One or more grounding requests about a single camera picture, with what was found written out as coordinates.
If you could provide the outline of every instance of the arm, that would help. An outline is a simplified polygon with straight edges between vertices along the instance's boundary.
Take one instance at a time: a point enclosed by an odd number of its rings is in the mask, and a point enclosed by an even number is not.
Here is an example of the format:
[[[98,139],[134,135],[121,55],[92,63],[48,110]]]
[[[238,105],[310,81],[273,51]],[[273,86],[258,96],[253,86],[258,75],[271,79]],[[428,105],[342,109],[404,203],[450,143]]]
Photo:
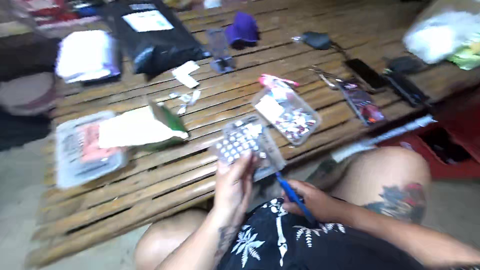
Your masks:
[[[409,253],[426,267],[451,267],[480,263],[480,252],[445,233],[404,223],[362,207],[334,199],[309,183],[288,182],[304,198],[305,205],[320,221],[338,222],[377,238],[384,239]],[[283,208],[301,214],[298,207],[285,203]]]
[[[227,167],[219,162],[214,207],[202,225],[156,270],[210,270],[217,266],[243,221],[252,193],[251,153]]]

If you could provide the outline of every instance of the green packet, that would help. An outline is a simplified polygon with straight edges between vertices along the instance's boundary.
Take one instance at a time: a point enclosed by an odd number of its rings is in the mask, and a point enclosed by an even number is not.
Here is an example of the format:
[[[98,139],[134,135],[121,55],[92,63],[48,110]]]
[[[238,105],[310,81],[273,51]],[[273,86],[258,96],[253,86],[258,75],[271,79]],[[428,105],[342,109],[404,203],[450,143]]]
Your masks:
[[[138,146],[163,149],[188,140],[182,120],[164,103],[148,101],[148,106],[127,111],[99,124],[99,145]]]
[[[465,42],[448,60],[463,70],[480,66],[480,33],[476,33],[472,39]]]

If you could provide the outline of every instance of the black pouch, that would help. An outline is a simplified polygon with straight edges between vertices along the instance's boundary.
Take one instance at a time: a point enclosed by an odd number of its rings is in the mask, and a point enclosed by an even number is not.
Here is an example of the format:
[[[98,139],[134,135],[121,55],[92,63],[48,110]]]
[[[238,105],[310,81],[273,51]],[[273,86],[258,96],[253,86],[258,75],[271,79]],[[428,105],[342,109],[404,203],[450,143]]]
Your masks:
[[[145,73],[151,79],[187,61],[205,58],[203,46],[159,0],[118,0],[105,5],[103,11],[136,74]]]

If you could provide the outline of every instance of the smartphone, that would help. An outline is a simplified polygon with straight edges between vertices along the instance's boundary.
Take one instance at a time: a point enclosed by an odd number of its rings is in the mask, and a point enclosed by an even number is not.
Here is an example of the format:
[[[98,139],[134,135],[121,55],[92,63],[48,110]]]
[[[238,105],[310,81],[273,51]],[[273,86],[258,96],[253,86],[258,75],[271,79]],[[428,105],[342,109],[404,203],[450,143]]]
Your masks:
[[[379,93],[385,91],[388,81],[367,64],[365,64],[362,60],[351,59],[345,61],[344,64],[357,76],[359,80],[369,86],[369,92]]]

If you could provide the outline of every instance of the concrete floor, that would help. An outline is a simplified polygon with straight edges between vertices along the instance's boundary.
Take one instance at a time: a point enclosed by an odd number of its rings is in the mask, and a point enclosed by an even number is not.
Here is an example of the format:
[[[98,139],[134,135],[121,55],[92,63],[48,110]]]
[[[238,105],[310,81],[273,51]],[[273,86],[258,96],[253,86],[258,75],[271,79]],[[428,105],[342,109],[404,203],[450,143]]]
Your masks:
[[[3,269],[24,268],[24,259],[35,247],[30,237],[35,214],[44,191],[45,161],[41,148],[46,140],[0,153],[0,261]],[[304,180],[314,170],[314,162],[290,172],[289,177]],[[274,196],[278,188],[263,194]],[[450,233],[480,248],[480,184],[473,182],[435,182],[429,196],[424,225]],[[135,244],[148,226],[63,259],[46,270],[133,270]]]

